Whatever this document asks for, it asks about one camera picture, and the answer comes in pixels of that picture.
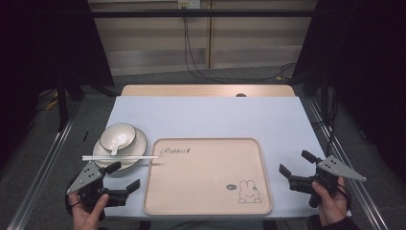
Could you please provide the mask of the light wooden table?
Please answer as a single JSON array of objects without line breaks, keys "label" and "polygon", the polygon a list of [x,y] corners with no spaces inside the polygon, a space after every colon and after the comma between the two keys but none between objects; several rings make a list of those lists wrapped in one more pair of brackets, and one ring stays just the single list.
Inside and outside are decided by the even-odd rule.
[{"label": "light wooden table", "polygon": [[130,84],[122,96],[295,97],[289,85],[272,84]]}]

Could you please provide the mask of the white table mat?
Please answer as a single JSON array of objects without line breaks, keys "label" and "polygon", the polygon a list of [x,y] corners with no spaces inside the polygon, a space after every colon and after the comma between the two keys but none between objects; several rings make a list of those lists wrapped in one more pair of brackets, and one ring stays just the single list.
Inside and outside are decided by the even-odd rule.
[{"label": "white table mat", "polygon": [[314,165],[302,158],[303,150],[316,156],[323,151],[302,103],[297,97],[131,97],[116,100],[110,124],[128,123],[147,137],[147,154],[156,141],[167,138],[252,138],[258,141],[266,169],[272,210],[262,216],[153,216],[144,209],[151,160],[105,178],[107,187],[122,188],[133,179],[141,188],[121,208],[109,208],[112,218],[135,219],[288,219],[316,214],[307,194],[289,189],[279,165],[301,176],[314,174]]}]

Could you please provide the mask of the white ceramic spoon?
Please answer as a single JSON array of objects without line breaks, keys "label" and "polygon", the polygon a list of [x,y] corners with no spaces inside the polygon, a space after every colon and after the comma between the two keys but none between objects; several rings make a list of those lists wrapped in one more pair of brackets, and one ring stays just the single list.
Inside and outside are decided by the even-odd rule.
[{"label": "white ceramic spoon", "polygon": [[114,145],[112,147],[112,150],[110,152],[111,156],[116,156],[118,153],[119,148],[124,145],[127,142],[127,138],[124,136],[120,136],[118,137],[115,141],[114,141]]}]

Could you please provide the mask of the white bowl with dark rim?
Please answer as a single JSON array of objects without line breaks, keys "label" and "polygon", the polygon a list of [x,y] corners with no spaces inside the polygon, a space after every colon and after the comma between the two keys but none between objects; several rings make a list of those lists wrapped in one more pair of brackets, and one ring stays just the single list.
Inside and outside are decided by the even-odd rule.
[{"label": "white bowl with dark rim", "polygon": [[129,147],[136,140],[137,134],[135,127],[127,123],[117,123],[109,126],[101,135],[101,146],[104,149],[111,151],[114,141],[120,136],[127,138],[127,142],[119,148],[119,150],[123,150]]}]

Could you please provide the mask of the wall power socket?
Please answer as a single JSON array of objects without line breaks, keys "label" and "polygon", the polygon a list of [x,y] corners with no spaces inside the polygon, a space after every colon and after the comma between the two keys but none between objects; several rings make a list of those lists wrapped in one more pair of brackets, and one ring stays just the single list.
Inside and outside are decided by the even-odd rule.
[{"label": "wall power socket", "polygon": [[179,9],[193,9],[198,10],[201,7],[200,0],[178,0]]}]

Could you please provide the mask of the black horizontal bar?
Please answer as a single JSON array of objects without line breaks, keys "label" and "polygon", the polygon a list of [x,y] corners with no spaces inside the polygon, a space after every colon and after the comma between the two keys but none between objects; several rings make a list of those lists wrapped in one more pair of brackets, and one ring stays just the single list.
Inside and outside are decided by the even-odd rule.
[{"label": "black horizontal bar", "polygon": [[95,18],[143,17],[311,17],[314,10],[139,10],[91,11]]}]

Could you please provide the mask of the black curtain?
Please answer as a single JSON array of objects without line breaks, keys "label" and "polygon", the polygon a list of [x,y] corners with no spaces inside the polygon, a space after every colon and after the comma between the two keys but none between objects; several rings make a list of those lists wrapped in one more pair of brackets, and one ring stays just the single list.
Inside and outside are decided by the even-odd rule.
[{"label": "black curtain", "polygon": [[0,169],[34,118],[39,94],[112,86],[88,0],[0,0]]},{"label": "black curtain", "polygon": [[406,0],[317,0],[293,81],[327,81],[406,184]]}]

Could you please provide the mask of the white plate with dark rim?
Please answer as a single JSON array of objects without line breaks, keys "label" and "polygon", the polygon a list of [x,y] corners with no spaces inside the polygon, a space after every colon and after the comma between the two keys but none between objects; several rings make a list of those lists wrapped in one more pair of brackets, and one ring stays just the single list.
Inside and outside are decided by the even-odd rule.
[{"label": "white plate with dark rim", "polygon": [[[116,161],[117,157],[123,156],[143,156],[147,150],[147,138],[145,134],[135,127],[136,130],[136,140],[127,148],[118,151],[117,155],[114,156],[113,160],[97,160],[96,164],[99,167],[107,167],[109,164]],[[100,139],[97,141],[93,148],[94,156],[110,156],[110,150],[106,150],[101,146]]]}]

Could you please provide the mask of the metal floor rail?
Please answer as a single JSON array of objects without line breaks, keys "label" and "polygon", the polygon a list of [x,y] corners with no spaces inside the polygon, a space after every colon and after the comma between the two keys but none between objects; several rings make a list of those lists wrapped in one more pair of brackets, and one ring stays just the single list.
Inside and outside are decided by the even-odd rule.
[{"label": "metal floor rail", "polygon": [[[353,168],[353,165],[346,155],[339,139],[333,133],[333,129],[327,124],[326,118],[322,117],[322,108],[318,105],[315,99],[309,99],[308,104],[313,116],[319,124],[319,129],[327,139],[326,155],[332,154],[347,166]],[[349,179],[348,183],[353,191],[353,199],[357,200],[362,207],[372,229],[390,230],[364,184],[361,181],[356,181],[354,179]]]},{"label": "metal floor rail", "polygon": [[56,162],[56,159],[68,137],[70,130],[72,128],[73,122],[76,119],[81,102],[75,102],[72,108],[68,112],[68,118],[65,124],[58,130],[56,138],[51,145],[48,153],[39,168],[39,171],[35,175],[33,182],[30,184],[29,190],[22,199],[20,205],[18,206],[16,212],[14,213],[7,230],[24,230],[30,215],[33,212],[34,206],[36,205],[40,194],[43,190],[43,186],[48,179],[50,172]]}]

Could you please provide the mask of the black metal stand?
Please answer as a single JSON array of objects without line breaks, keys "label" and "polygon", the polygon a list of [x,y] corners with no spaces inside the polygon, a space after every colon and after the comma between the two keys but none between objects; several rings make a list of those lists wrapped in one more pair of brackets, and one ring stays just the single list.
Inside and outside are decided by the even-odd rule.
[{"label": "black metal stand", "polygon": [[321,113],[322,120],[329,124],[328,119],[328,76],[323,69],[309,68],[304,77],[304,94],[314,96],[316,91],[321,90]]},{"label": "black metal stand", "polygon": [[58,111],[59,111],[59,131],[62,131],[68,123],[68,107],[67,107],[67,96],[74,101],[81,101],[84,99],[84,93],[80,88],[80,81],[77,75],[64,75],[60,74],[56,80],[57,89],[57,101],[58,101]]}]

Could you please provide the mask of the person's right hand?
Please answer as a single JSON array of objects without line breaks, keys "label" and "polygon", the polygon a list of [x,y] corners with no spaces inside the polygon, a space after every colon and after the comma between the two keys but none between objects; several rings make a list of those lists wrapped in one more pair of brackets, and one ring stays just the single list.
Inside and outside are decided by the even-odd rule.
[{"label": "person's right hand", "polygon": [[[344,179],[339,177],[338,182],[341,185],[340,190],[342,191]],[[318,181],[312,183],[312,188],[321,198],[318,211],[322,227],[336,223],[347,216],[347,200],[343,191],[331,195]]]}]

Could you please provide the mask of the person's left hand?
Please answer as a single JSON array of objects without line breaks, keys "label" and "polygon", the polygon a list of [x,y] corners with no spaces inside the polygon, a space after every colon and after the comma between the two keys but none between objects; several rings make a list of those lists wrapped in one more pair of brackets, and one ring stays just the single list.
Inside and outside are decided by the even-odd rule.
[{"label": "person's left hand", "polygon": [[109,195],[102,195],[96,203],[93,211],[87,213],[83,203],[77,194],[69,195],[69,202],[72,205],[73,228],[74,230],[98,230],[100,226],[99,218],[109,200]]}]

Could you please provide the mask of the beige tray with rabbit print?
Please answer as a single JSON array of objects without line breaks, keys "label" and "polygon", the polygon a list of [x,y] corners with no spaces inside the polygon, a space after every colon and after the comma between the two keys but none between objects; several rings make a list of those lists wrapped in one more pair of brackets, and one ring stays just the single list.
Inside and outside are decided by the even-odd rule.
[{"label": "beige tray with rabbit print", "polygon": [[268,214],[273,207],[258,141],[167,138],[155,142],[145,211],[153,216]]}]

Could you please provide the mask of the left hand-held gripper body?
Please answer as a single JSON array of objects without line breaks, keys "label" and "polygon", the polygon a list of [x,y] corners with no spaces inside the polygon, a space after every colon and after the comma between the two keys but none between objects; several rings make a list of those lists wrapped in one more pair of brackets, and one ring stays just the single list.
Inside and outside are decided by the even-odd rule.
[{"label": "left hand-held gripper body", "polygon": [[67,188],[66,195],[77,193],[79,200],[87,208],[93,208],[104,194],[109,195],[107,207],[125,206],[128,192],[105,188],[103,185],[105,175],[105,168],[99,168],[93,161],[88,162]]}]

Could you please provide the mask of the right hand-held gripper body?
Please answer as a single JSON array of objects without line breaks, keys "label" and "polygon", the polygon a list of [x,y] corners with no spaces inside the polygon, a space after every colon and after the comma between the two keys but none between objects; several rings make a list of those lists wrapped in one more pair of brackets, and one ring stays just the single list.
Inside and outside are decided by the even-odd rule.
[{"label": "right hand-held gripper body", "polygon": [[340,190],[341,185],[338,182],[338,178],[344,177],[363,182],[365,182],[367,178],[332,155],[324,160],[321,159],[319,164],[314,165],[316,166],[316,170],[315,174],[312,176],[303,177],[291,174],[291,177],[288,179],[289,189],[296,192],[310,194],[308,204],[312,208],[317,208],[321,202],[321,198],[312,188],[312,183],[318,181],[331,195],[343,191],[347,200],[347,207],[350,208],[351,196],[346,189],[343,188],[342,191]]}]

